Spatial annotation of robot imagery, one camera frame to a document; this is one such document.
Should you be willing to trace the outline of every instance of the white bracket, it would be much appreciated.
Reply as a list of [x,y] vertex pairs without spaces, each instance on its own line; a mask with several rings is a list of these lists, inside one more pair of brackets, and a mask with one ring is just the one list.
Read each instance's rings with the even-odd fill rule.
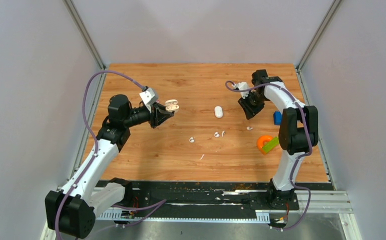
[[152,112],[152,105],[159,98],[157,93],[151,87],[149,87],[145,91],[140,92],[140,97],[149,112]]
[[[239,82],[239,83],[237,83],[237,84],[235,84],[235,85],[233,85],[233,88],[234,89],[239,89],[239,90],[246,90],[246,89],[249,89],[250,87],[249,87],[249,85],[247,84],[247,82]],[[243,99],[245,99],[245,98],[247,98],[247,96],[249,96],[249,92],[248,91],[242,91],[241,93],[241,97],[243,98]]]

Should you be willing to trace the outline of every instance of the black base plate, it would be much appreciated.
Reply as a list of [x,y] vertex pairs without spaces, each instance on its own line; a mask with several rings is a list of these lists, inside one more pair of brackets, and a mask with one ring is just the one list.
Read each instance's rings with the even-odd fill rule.
[[[100,181],[98,187],[103,187],[106,181]],[[266,192],[244,192],[238,195],[224,194],[235,190],[266,190],[267,182],[162,182],[133,181],[133,195],[138,198],[140,207],[146,207],[166,199],[166,204],[160,207],[153,217],[157,218],[208,218],[208,219],[254,219],[255,210],[273,210],[266,204]],[[332,191],[330,183],[304,183],[312,190]],[[298,210],[296,195],[288,203],[290,210]],[[278,210],[286,210],[282,205]],[[137,217],[144,217],[148,211],[139,211]]]

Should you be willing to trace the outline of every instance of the cable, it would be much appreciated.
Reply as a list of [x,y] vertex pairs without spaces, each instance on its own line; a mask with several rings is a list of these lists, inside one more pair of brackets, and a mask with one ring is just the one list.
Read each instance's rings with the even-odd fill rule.
[[306,135],[306,140],[308,142],[308,147],[309,147],[309,152],[306,152],[304,154],[301,154],[299,155],[297,158],[296,158],[296,161],[294,162],[294,165],[293,165],[293,168],[291,169],[291,172],[290,172],[290,176],[289,176],[289,180],[290,180],[290,183],[291,185],[295,188],[295,189],[301,189],[301,190],[306,190],[308,191],[308,201],[306,203],[306,206],[305,206],[305,209],[303,210],[303,214],[302,216],[300,216],[299,220],[293,224],[292,226],[289,226],[289,227],[286,227],[286,228],[277,228],[275,227],[275,229],[277,230],[280,230],[280,231],[284,231],[284,230],[291,230],[293,228],[295,228],[296,226],[299,225],[300,222],[302,222],[303,218],[305,217],[306,215],[306,212],[308,211],[308,208],[309,208],[309,204],[311,202],[311,190],[307,187],[303,187],[303,186],[297,186],[296,184],[294,184],[293,182],[293,174],[294,174],[294,171],[297,167],[297,165],[299,164],[299,160],[303,157],[306,157],[306,156],[309,156],[312,154],[312,143],[311,143],[311,138],[309,136],[309,131],[308,131],[308,127],[306,125],[306,119],[305,119],[305,113],[303,112],[303,109],[302,107],[299,105],[299,103],[296,101],[296,98],[285,88],[277,85],[277,84],[273,84],[273,83],[263,83],[263,84],[259,84],[259,85],[256,85],[254,87],[251,87],[249,89],[245,89],[245,90],[236,90],[236,89],[232,89],[228,86],[228,84],[232,84],[232,85],[235,85],[235,83],[233,81],[226,81],[225,82],[225,87],[227,87],[228,90],[232,91],[232,92],[238,92],[238,93],[242,93],[242,92],[248,92],[250,90],[253,90],[253,89],[258,89],[258,88],[261,88],[261,87],[264,87],[264,86],[274,86],[280,90],[282,90],[283,92],[285,92],[289,97],[290,99],[294,102],[294,104],[296,105],[296,107],[299,109],[300,111],[300,115],[302,117],[302,122],[303,122],[303,128],[305,129],[305,135]]
[[122,225],[123,228],[125,227],[132,227],[132,226],[135,226],[139,223],[141,223],[142,221],[144,221],[145,219],[147,219],[151,214],[153,214],[158,208],[160,208],[164,203],[166,202],[166,199],[158,202],[158,203],[155,203],[153,205],[150,205],[150,206],[147,206],[147,207],[140,207],[140,208],[137,208],[137,207],[125,207],[125,206],[120,206],[120,205],[113,205],[112,207],[114,208],[120,208],[120,209],[125,209],[125,210],[130,210],[130,211],[133,211],[133,210],[136,210],[136,211],[141,211],[141,210],[148,210],[148,209],[151,209],[153,207],[155,207],[151,212],[149,212],[145,217],[143,217],[142,219],[134,222],[134,223],[129,223],[129,224],[116,224],[116,225],[110,225],[110,226],[106,226],[100,230],[97,230],[96,232],[93,232],[91,233],[86,239],[89,239],[90,237],[92,237],[93,235],[95,234],[98,234],[104,230],[107,230],[107,229],[112,229],[112,228],[117,228],[118,226]]
[[290,209],[289,209],[289,206],[288,206],[288,202],[286,202],[286,207],[287,207],[286,215],[284,215],[280,219],[286,219],[286,221],[287,221],[288,220],[288,213],[290,212]]
[[75,179],[74,181],[74,184],[69,188],[68,192],[65,194],[65,196],[63,197],[62,199],[62,202],[60,203],[59,205],[59,208],[57,209],[57,212],[56,212],[56,221],[55,221],[55,225],[54,225],[54,228],[56,230],[56,236],[57,236],[57,239],[58,240],[62,240],[62,235],[60,234],[60,229],[59,229],[59,221],[60,221],[60,214],[62,213],[62,209],[63,209],[63,206],[66,202],[66,200],[68,199],[69,195],[71,194],[71,192],[73,191],[74,189],[74,186],[77,185],[79,183],[79,181],[81,180],[82,176],[84,176],[85,172],[88,170],[88,168],[90,168],[91,164],[93,163],[94,159],[96,158],[95,155],[98,153],[98,149],[99,149],[99,143],[98,143],[98,140],[97,140],[97,137],[96,135],[94,134],[93,130],[90,128],[90,126],[88,125],[88,121],[87,121],[87,116],[85,114],[85,102],[87,100],[87,93],[88,93],[88,89],[90,88],[90,85],[91,85],[91,82],[93,81],[93,79],[100,75],[100,74],[105,74],[105,73],[109,73],[109,74],[116,74],[116,75],[119,75],[121,77],[124,77],[126,79],[128,79],[129,81],[131,81],[133,84],[135,84],[136,86],[138,86],[139,88],[141,88],[141,90],[143,90],[145,87],[141,84],[139,84],[137,81],[135,81],[134,79],[130,78],[129,76],[126,76],[125,74],[123,73],[120,73],[120,72],[117,72],[117,71],[112,71],[112,70],[103,70],[103,71],[99,71],[97,73],[95,73],[94,75],[91,76],[90,80],[88,80],[88,83],[87,83],[87,87],[85,88],[85,92],[84,92],[84,98],[82,99],[82,117],[84,119],[84,124],[85,124],[85,127],[87,128],[88,132],[90,132],[93,140],[94,140],[94,145],[96,146],[95,149],[94,149],[94,154],[93,156],[91,157],[91,159],[88,161],[87,165],[85,166],[84,170],[82,170],[82,172],[79,174],[78,178]]
[[140,220],[138,220],[136,222],[130,223],[130,224],[124,224],[125,227],[132,227],[132,226],[135,226],[135,225],[141,223],[142,221],[144,221],[148,217],[150,217],[150,215],[153,214],[158,208],[160,208],[165,202],[166,202],[166,199],[164,199],[164,200],[162,200],[162,201],[160,201],[158,203],[155,203],[153,205],[150,205],[150,206],[147,206],[147,207],[141,207],[141,208],[132,208],[132,207],[119,206],[119,205],[113,205],[112,207],[120,208],[120,209],[125,209],[125,210],[131,210],[131,211],[141,211],[141,210],[147,210],[147,209],[151,209],[152,207],[155,207],[151,212],[149,212],[142,219],[140,219]]

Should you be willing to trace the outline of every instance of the green block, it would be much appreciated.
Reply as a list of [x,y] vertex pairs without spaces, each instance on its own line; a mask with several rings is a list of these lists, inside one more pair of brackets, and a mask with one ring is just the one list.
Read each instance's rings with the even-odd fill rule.
[[267,142],[263,147],[262,150],[267,154],[269,151],[271,151],[273,148],[275,148],[280,142],[278,141],[278,137],[274,137],[271,141]]

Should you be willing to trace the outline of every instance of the small white object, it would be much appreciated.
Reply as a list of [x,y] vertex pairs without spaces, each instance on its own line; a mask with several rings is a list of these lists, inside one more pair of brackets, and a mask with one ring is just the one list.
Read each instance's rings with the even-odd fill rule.
[[176,100],[176,99],[167,100],[165,102],[165,106],[177,105],[177,104],[178,104],[178,100]]
[[215,112],[215,117],[217,118],[222,118],[222,116],[224,116],[224,112],[222,111],[221,106],[216,106],[213,111]]
[[179,106],[178,105],[170,105],[170,106],[165,107],[165,110],[168,112],[176,113],[179,110]]

